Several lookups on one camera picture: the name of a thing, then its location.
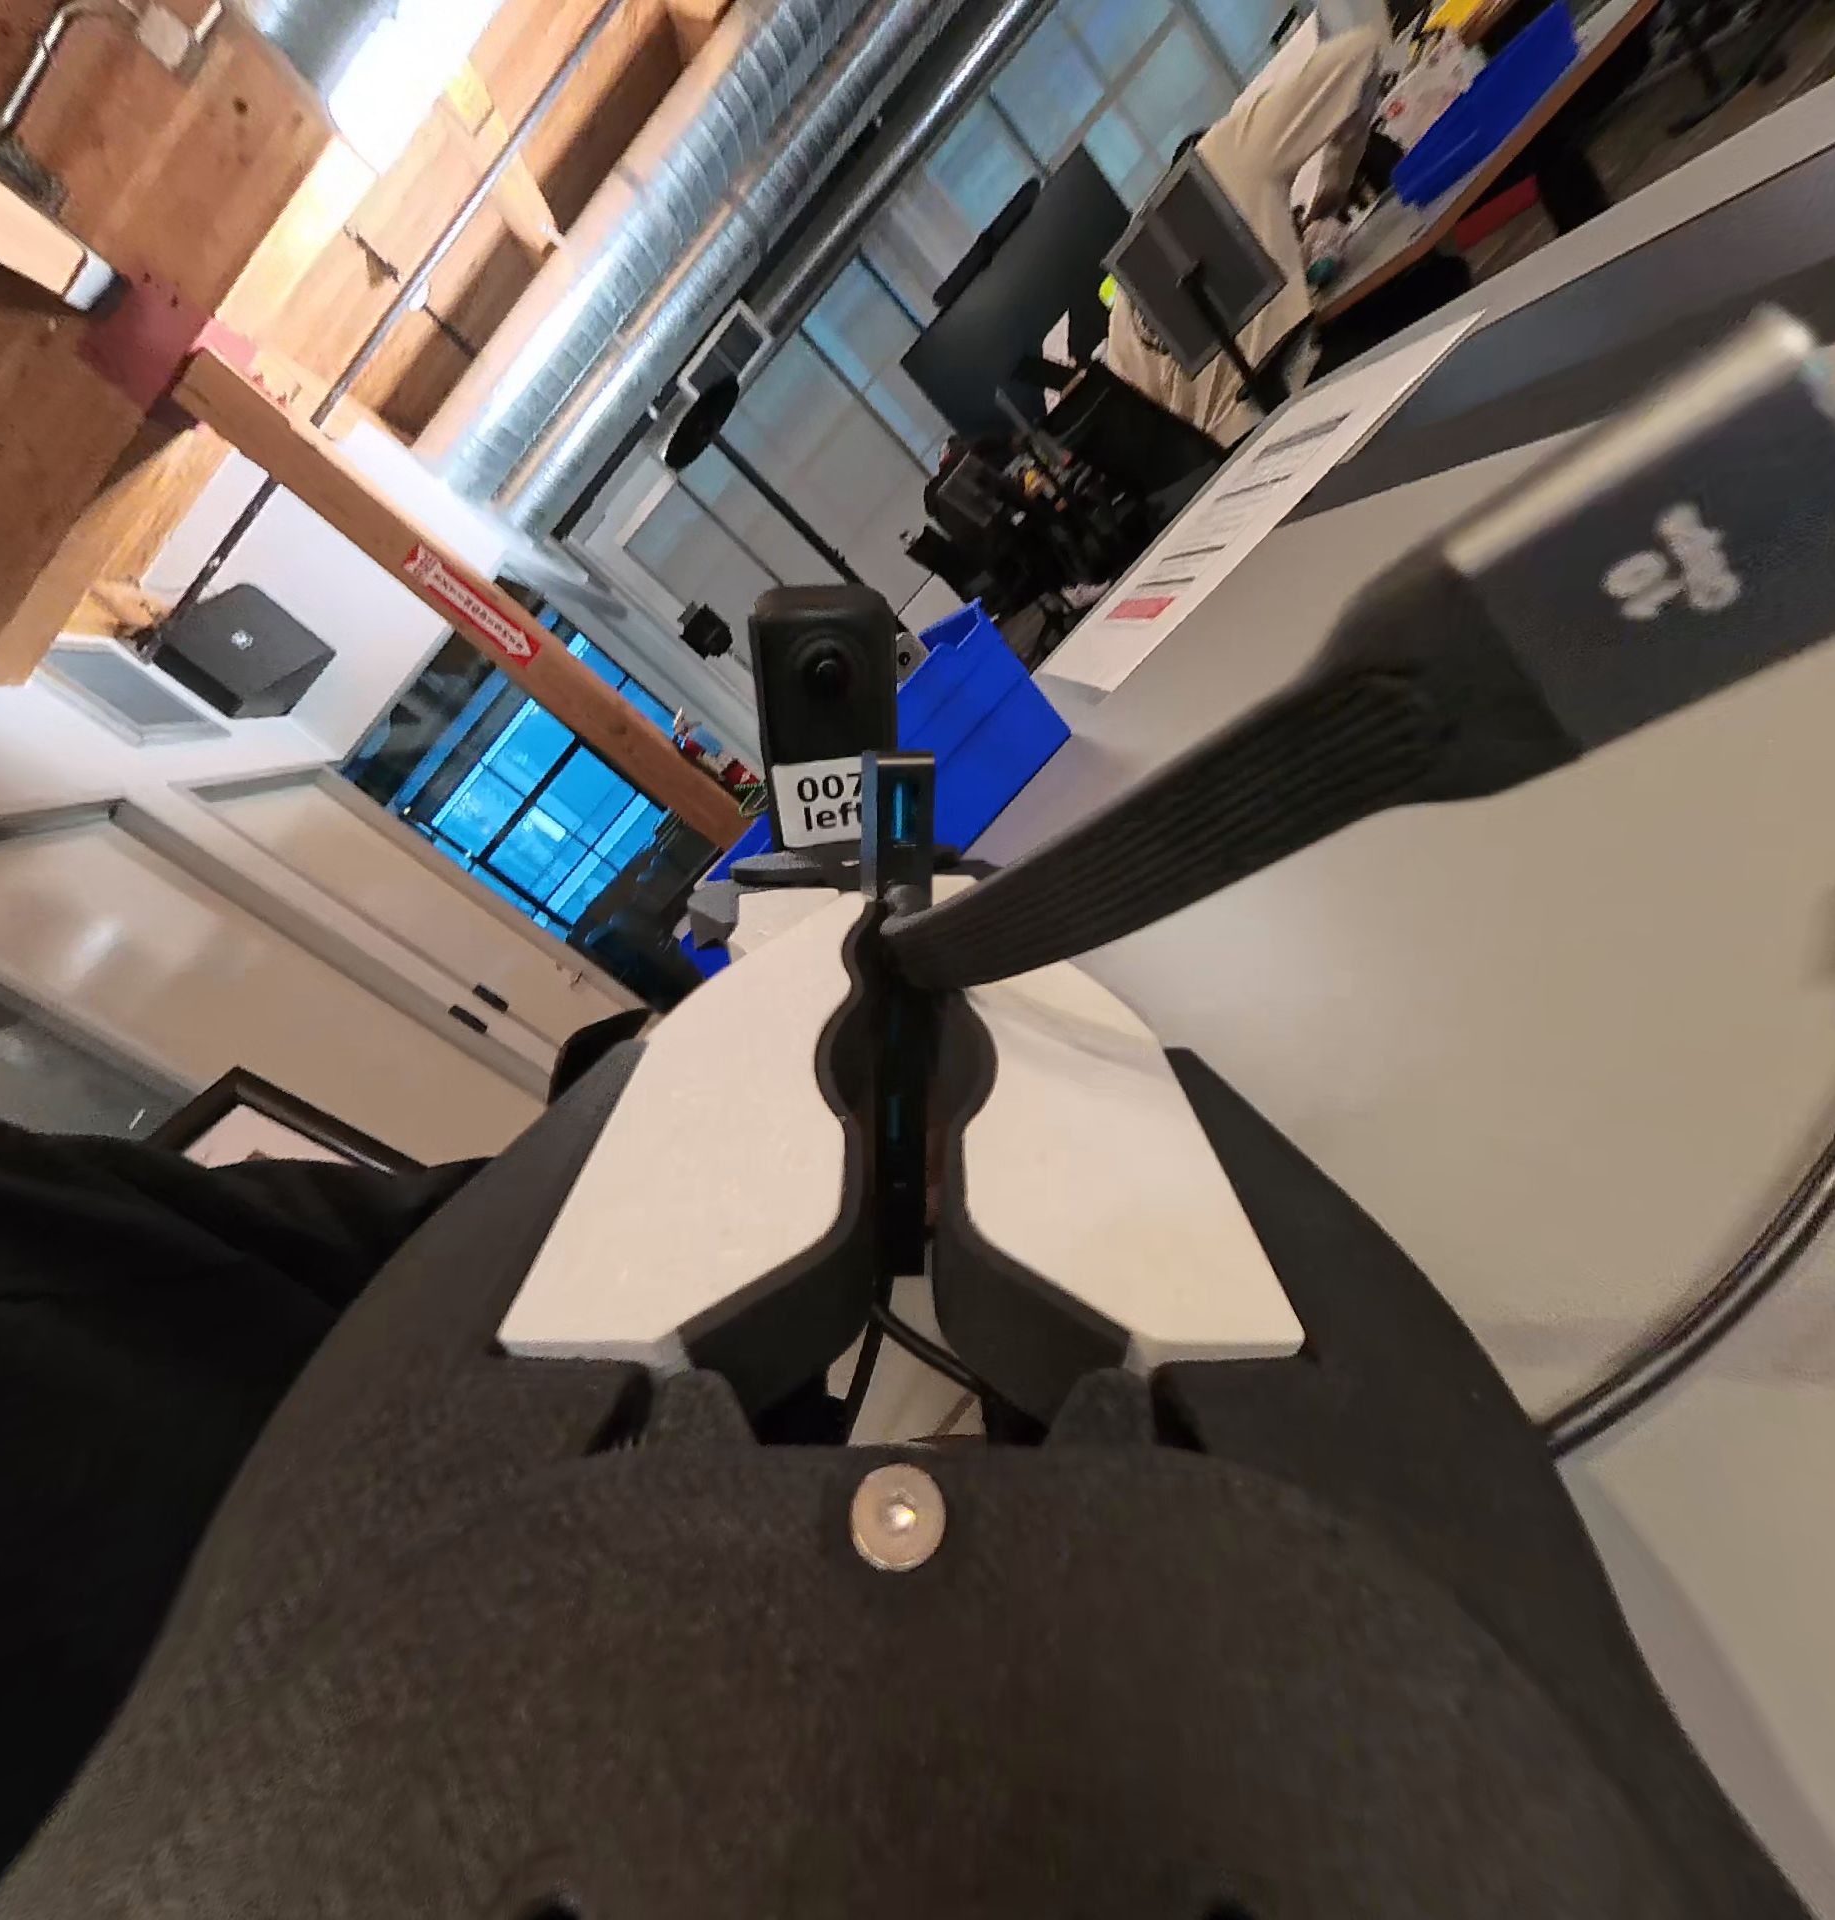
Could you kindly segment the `grey monitor on stand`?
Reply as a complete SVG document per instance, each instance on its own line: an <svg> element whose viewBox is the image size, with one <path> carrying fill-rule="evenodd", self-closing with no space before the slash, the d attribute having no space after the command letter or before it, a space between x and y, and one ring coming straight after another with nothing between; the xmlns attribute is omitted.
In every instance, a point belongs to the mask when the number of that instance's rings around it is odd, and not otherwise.
<svg viewBox="0 0 1835 1920"><path fill-rule="evenodd" d="M1253 382L1244 332L1289 282L1194 145L1139 207L1106 275L1178 373L1194 378L1219 356L1244 382Z"/></svg>

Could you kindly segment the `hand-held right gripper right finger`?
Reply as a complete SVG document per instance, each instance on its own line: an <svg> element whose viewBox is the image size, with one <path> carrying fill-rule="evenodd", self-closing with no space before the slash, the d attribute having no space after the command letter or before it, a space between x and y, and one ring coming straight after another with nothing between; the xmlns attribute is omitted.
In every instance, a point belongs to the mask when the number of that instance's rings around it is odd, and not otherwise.
<svg viewBox="0 0 1835 1920"><path fill-rule="evenodd" d="M1072 966L944 1003L935 1311L1016 1413L1304 1348L1166 1043Z"/></svg>

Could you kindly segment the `blue bin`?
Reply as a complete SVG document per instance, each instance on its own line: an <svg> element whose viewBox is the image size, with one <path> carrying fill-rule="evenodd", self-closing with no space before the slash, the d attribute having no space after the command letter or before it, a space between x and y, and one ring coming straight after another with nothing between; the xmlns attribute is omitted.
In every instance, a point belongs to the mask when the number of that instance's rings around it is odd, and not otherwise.
<svg viewBox="0 0 1835 1920"><path fill-rule="evenodd" d="M1577 64L1577 26L1563 0L1538 10L1522 39L1480 67L1480 81L1414 138L1394 164L1391 189L1402 207L1418 212L1444 202L1459 181L1482 168L1513 125L1563 85Z"/></svg>
<svg viewBox="0 0 1835 1920"><path fill-rule="evenodd" d="M866 752L926 758L935 848L968 854L1067 740L979 601L904 637L876 589L769 589L748 664L765 800L705 884L769 848L805 854L811 884L853 884Z"/></svg>

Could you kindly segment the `slim black USB hub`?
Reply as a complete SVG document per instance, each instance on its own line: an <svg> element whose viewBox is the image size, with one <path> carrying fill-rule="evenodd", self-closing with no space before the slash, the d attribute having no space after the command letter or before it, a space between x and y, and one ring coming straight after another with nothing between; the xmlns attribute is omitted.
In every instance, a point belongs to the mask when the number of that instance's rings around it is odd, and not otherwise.
<svg viewBox="0 0 1835 1920"><path fill-rule="evenodd" d="M871 1013L871 1216L876 1274L920 1271L926 1236L926 1080L935 1080L935 1003L907 988L892 958L892 919L935 901L935 758L866 758L866 1013Z"/></svg>

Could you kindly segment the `black stand pole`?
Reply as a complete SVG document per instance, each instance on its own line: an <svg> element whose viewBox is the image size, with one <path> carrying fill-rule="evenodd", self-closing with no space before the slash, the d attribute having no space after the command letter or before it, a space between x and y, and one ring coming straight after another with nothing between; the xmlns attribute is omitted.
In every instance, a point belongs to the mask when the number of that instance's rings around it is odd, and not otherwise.
<svg viewBox="0 0 1835 1920"><path fill-rule="evenodd" d="M741 378L732 373L713 378L666 428L666 468L689 474L701 452L716 452L765 497L765 508L782 513L823 566L834 566L841 581L866 589L866 577L842 563L842 551L823 542L823 532L811 532L811 518L791 508L787 491L723 436L732 406Z"/></svg>

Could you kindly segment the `paper sheet red label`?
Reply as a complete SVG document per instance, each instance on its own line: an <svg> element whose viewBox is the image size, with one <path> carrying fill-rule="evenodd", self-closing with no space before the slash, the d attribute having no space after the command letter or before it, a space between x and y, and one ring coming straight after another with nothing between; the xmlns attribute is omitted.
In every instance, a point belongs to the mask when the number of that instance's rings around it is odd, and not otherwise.
<svg viewBox="0 0 1835 1920"><path fill-rule="evenodd" d="M1124 574L1039 684L1116 694L1394 409L1482 323L1482 308L1329 373L1271 414L1192 508Z"/></svg>

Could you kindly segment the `wooden table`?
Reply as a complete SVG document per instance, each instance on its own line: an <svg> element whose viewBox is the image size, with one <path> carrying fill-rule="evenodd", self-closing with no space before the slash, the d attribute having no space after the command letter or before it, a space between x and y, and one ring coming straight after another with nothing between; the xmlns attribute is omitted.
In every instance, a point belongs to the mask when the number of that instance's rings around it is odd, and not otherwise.
<svg viewBox="0 0 1835 1920"><path fill-rule="evenodd" d="M1635 26L1644 26L1654 0L1618 0L1596 10L1577 26L1577 56L1563 67L1563 81L1527 108L1527 122L1474 168L1461 171L1444 202L1429 207L1378 207L1363 230L1347 249L1340 277L1315 296L1309 315L1329 323L1370 296L1378 296L1391 277L1404 277L1418 257L1449 249L1459 234L1459 218L1522 164L1522 150L1575 108L1577 90L1626 45Z"/></svg>

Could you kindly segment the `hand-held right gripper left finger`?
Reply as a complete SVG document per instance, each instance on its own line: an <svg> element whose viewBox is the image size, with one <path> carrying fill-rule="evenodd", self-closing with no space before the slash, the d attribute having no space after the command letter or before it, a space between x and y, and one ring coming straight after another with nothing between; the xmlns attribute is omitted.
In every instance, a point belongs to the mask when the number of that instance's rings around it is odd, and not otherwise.
<svg viewBox="0 0 1835 1920"><path fill-rule="evenodd" d="M765 1413L860 1337L866 1134L834 1107L860 919L801 907L647 1040L497 1322L502 1356L705 1371Z"/></svg>

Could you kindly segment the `framed picture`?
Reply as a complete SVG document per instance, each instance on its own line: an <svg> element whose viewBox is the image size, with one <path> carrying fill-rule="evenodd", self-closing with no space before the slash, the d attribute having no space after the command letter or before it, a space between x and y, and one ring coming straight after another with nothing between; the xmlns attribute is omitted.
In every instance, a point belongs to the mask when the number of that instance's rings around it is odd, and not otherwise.
<svg viewBox="0 0 1835 1920"><path fill-rule="evenodd" d="M418 1157L392 1144L320 1113L313 1100L252 1073L227 1068L175 1119L144 1134L153 1148L191 1165L360 1165L381 1174L414 1174Z"/></svg>

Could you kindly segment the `black braided cable grey plug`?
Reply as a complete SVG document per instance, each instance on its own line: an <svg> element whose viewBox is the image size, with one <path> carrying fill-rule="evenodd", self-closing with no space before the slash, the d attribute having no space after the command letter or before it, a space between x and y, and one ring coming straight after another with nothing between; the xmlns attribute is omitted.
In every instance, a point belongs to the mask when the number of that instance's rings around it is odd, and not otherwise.
<svg viewBox="0 0 1835 1920"><path fill-rule="evenodd" d="M1644 1326L1596 1386L1575 1389L1554 1418L1540 1418L1540 1441L1563 1465L1613 1426L1635 1423L1664 1389L1692 1372L1814 1248L1835 1221L1835 1134L1817 1144L1814 1165L1772 1209L1772 1216L1743 1236L1743 1248L1697 1285L1676 1311Z"/></svg>

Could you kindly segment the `black box device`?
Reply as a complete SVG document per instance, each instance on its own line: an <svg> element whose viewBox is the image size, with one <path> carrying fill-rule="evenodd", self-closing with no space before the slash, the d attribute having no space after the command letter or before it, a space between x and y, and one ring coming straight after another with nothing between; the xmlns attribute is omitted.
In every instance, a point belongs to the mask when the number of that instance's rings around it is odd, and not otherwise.
<svg viewBox="0 0 1835 1920"><path fill-rule="evenodd" d="M153 652L159 672L227 719L291 713L328 661L336 652L252 581L175 615Z"/></svg>

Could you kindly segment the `white cabinet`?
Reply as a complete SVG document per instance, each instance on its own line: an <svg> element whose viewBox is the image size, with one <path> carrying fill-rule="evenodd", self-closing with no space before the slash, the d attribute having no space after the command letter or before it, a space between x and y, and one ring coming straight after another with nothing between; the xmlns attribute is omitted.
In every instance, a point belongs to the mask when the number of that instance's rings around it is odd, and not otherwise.
<svg viewBox="0 0 1835 1920"><path fill-rule="evenodd" d="M533 1121L562 1043L637 999L348 784L256 777L0 815L0 1006L439 1165Z"/></svg>

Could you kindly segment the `silver ventilation duct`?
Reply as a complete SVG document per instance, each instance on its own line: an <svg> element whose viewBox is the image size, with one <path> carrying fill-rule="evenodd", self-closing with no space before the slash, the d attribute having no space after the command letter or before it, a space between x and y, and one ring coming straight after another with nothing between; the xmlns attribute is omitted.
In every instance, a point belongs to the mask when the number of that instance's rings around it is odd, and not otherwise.
<svg viewBox="0 0 1835 1920"><path fill-rule="evenodd" d="M414 440L531 537L748 303L769 350L1046 8L726 8Z"/></svg>

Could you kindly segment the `black monitor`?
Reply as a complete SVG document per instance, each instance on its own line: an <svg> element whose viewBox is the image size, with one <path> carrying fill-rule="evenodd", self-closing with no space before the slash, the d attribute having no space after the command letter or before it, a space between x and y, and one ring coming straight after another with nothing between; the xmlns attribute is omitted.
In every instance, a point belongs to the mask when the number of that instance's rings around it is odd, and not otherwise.
<svg viewBox="0 0 1835 1920"><path fill-rule="evenodd" d="M1125 230L1125 207L1084 145L1072 145L1039 202L966 257L958 296L904 350L904 373L958 440L1000 436L1004 409L1044 420L1039 347L1099 296L1106 252Z"/></svg>

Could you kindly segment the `person's torso black jacket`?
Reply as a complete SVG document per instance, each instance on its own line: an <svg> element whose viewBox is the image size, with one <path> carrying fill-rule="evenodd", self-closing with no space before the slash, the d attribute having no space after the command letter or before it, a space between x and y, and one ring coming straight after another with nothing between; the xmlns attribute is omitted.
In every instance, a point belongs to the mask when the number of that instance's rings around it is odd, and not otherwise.
<svg viewBox="0 0 1835 1920"><path fill-rule="evenodd" d="M477 1171L195 1165L0 1119L0 1872L301 1371Z"/></svg>

